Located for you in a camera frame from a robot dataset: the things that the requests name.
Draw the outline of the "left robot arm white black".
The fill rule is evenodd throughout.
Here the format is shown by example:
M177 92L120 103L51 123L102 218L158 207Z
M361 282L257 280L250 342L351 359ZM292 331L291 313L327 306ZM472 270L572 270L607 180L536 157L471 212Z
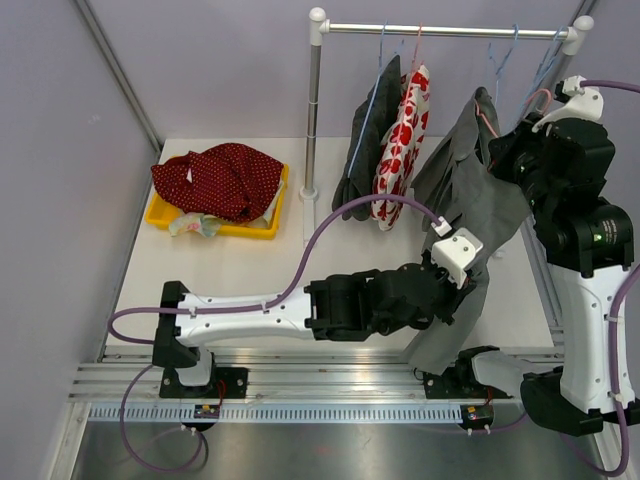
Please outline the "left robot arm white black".
M396 270L334 274L296 287L284 300L267 296L197 299L180 281L164 284L152 363L162 371L163 399L243 399L248 371L221 367L207 347L215 340L286 337L364 342L404 328L451 325L476 287L456 284L425 255Z

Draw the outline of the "pastel floral skirt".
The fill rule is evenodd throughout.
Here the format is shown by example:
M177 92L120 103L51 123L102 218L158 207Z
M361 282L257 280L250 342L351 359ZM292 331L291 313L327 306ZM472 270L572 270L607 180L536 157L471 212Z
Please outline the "pastel floral skirt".
M271 209L272 209L271 204L273 200L278 196L280 182L276 190L276 195L272 199L266 211L262 214L261 217L258 217L255 220L258 220L258 221L268 220L268 218L270 217ZM220 236L217 234L217 231L220 229L223 223L238 224L238 223L231 223L229 221L222 220L221 218L217 218L209 214L185 213L170 224L168 231L172 237L176 237L186 233L197 233L202 237L212 238L215 236Z

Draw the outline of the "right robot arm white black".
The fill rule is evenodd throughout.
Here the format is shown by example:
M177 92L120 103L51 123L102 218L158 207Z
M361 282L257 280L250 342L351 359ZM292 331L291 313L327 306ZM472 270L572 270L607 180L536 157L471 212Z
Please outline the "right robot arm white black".
M599 123L530 113L489 144L495 178L515 184L534 217L564 325L564 363L545 371L497 347L463 351L454 384L466 396L491 387L520 400L538 426L579 437L605 423L639 421L626 367L618 290L634 260L628 214L601 192L615 155Z

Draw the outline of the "plain grey skirt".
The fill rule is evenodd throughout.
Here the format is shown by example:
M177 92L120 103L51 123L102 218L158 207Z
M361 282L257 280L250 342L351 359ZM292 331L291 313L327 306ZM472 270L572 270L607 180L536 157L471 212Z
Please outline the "plain grey skirt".
M416 201L483 243L470 271L475 288L454 312L454 323L436 319L403 352L406 363L426 373L440 375L455 361L485 305L489 258L515 235L530 213L519 187L488 172L489 142L499 135L491 95L479 87L411 183Z

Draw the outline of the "red white polka-dot skirt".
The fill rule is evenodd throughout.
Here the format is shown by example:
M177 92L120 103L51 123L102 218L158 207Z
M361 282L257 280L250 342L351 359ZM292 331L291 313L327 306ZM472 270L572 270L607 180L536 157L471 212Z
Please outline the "red white polka-dot skirt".
M154 188L185 213L212 215L230 223L263 216L276 198L284 164L240 143L190 151L151 167Z

